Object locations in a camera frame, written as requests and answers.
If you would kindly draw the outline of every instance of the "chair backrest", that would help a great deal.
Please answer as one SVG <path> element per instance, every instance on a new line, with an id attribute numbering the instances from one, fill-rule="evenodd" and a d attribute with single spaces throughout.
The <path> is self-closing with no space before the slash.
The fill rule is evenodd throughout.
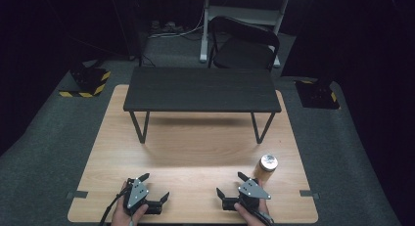
<path id="1" fill-rule="evenodd" d="M 278 51 L 280 47 L 280 41 L 278 40 L 277 35 L 269 28 L 252 23 L 244 23 L 229 17 L 214 17 L 208 23 L 208 29 L 212 33 L 214 44 L 216 44 L 216 33 L 226 32 L 248 42 L 273 46 L 276 51 Z"/>

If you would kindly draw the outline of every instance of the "white desk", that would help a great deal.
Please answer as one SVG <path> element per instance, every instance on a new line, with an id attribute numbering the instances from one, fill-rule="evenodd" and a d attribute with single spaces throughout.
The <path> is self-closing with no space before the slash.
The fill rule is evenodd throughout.
<path id="1" fill-rule="evenodd" d="M 205 0 L 204 34 L 202 36 L 200 61 L 204 63 L 208 59 L 208 21 L 212 20 L 216 16 L 223 15 L 246 23 L 274 25 L 274 32 L 278 33 L 280 30 L 281 22 L 284 18 L 284 13 L 287 8 L 288 1 L 289 0 L 283 0 L 279 10 L 258 10 L 211 6 L 209 4 L 209 0 Z M 280 66 L 278 56 L 275 59 L 274 66 Z"/>

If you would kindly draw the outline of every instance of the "can lid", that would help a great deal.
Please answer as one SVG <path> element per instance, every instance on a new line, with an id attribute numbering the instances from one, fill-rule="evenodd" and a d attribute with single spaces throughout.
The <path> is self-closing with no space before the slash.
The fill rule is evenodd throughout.
<path id="1" fill-rule="evenodd" d="M 262 156 L 260 159 L 260 164 L 264 170 L 273 171 L 275 168 L 277 168 L 278 160 L 276 157 L 268 154 Z"/>

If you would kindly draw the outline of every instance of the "metal frame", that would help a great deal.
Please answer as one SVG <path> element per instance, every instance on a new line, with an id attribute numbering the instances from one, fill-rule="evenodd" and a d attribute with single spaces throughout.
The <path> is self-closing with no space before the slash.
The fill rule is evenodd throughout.
<path id="1" fill-rule="evenodd" d="M 284 14 L 289 0 L 283 0 L 281 7 L 276 11 L 257 10 L 257 9 L 243 9 L 233 7 L 218 7 L 211 6 L 209 0 L 205 0 L 205 18 L 204 18 L 204 33 L 202 35 L 201 55 L 199 61 L 205 63 L 208 60 L 208 21 L 215 16 L 228 16 L 246 23 L 269 24 L 274 25 L 273 31 L 278 34 L 283 21 Z M 275 58 L 274 66 L 281 65 L 278 56 Z"/>
<path id="2" fill-rule="evenodd" d="M 130 115 L 131 115 L 132 123 L 134 123 L 135 130 L 137 132 L 140 143 L 141 144 L 146 143 L 147 127 L 149 126 L 150 112 L 146 112 L 146 120 L 144 121 L 143 133 L 141 133 L 140 125 L 138 125 L 137 117 L 135 117 L 134 112 L 130 112 Z"/>
<path id="3" fill-rule="evenodd" d="M 259 137 L 258 128 L 256 126 L 256 121 L 255 121 L 255 115 L 254 115 L 254 113 L 251 113 L 251 118 L 253 119 L 253 126 L 254 126 L 254 132 L 255 132 L 255 138 L 256 138 L 256 143 L 257 144 L 262 143 L 263 138 L 265 137 L 265 134 L 268 131 L 269 125 L 271 125 L 271 122 L 272 122 L 272 119 L 274 118 L 274 115 L 275 115 L 275 113 L 271 113 L 268 120 L 266 121 L 265 128 L 263 128 L 262 134 Z"/>
<path id="4" fill-rule="evenodd" d="M 150 120 L 150 112 L 146 112 L 146 119 L 144 121 L 143 132 L 141 132 L 141 128 L 140 128 L 140 125 L 138 124 L 138 120 L 137 120 L 137 117 L 135 116 L 135 113 L 134 112 L 129 112 L 129 113 L 130 113 L 132 122 L 134 123 L 135 131 L 137 132 L 138 139 L 140 140 L 140 143 L 141 144 L 146 143 L 147 128 L 149 126 L 149 120 Z M 268 131 L 268 128 L 271 125 L 271 122 L 272 122 L 272 119 L 274 118 L 274 116 L 275 116 L 275 113 L 271 113 L 268 120 L 266 121 L 265 127 L 263 128 L 262 134 L 259 137 L 258 128 L 257 128 L 257 125 L 256 125 L 256 120 L 255 120 L 255 115 L 254 115 L 254 113 L 251 113 L 251 118 L 253 120 L 253 126 L 254 126 L 254 132 L 255 132 L 255 138 L 256 138 L 256 143 L 257 144 L 262 143 L 263 138 L 265 137 L 265 134 Z"/>

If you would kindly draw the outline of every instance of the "desk leg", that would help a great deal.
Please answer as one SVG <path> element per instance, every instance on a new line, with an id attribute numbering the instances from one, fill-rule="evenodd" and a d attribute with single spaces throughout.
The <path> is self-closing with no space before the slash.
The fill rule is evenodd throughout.
<path id="1" fill-rule="evenodd" d="M 140 143 L 141 144 L 146 143 L 147 126 L 149 125 L 150 112 L 146 112 L 146 120 L 144 122 L 143 133 L 141 133 L 141 129 L 140 129 L 140 126 L 138 125 L 137 117 L 135 117 L 134 112 L 130 112 L 130 116 L 131 116 L 131 119 L 132 119 L 132 123 L 134 123 L 135 131 L 137 132 L 138 139 L 140 140 Z"/>
<path id="2" fill-rule="evenodd" d="M 208 60 L 208 5 L 209 5 L 209 0 L 205 0 L 204 34 L 202 35 L 201 57 L 200 57 L 201 63 L 205 63 Z"/>
<path id="3" fill-rule="evenodd" d="M 259 137 L 258 128 L 256 126 L 256 121 L 255 121 L 255 115 L 254 115 L 254 113 L 251 113 L 251 118 L 253 119 L 253 125 L 254 125 L 254 132 L 255 132 L 256 142 L 258 144 L 262 143 L 263 138 L 265 137 L 266 131 L 268 131 L 269 125 L 271 124 L 272 119 L 274 118 L 274 115 L 275 115 L 275 113 L 271 113 L 271 115 L 268 118 L 268 121 L 266 122 L 265 128 L 263 128 L 262 134 Z"/>
<path id="4" fill-rule="evenodd" d="M 280 7 L 280 12 L 278 14 L 278 17 L 277 17 L 277 20 L 276 20 L 275 26 L 274 26 L 274 33 L 275 34 L 278 34 L 278 32 L 280 31 L 281 23 L 282 23 L 283 18 L 284 18 L 284 14 L 285 14 L 285 10 L 287 8 L 287 4 L 288 4 L 288 0 L 283 0 L 283 3 L 281 4 L 281 7 Z M 275 58 L 274 66 L 276 68 L 281 66 L 280 60 L 278 59 L 278 55 Z"/>

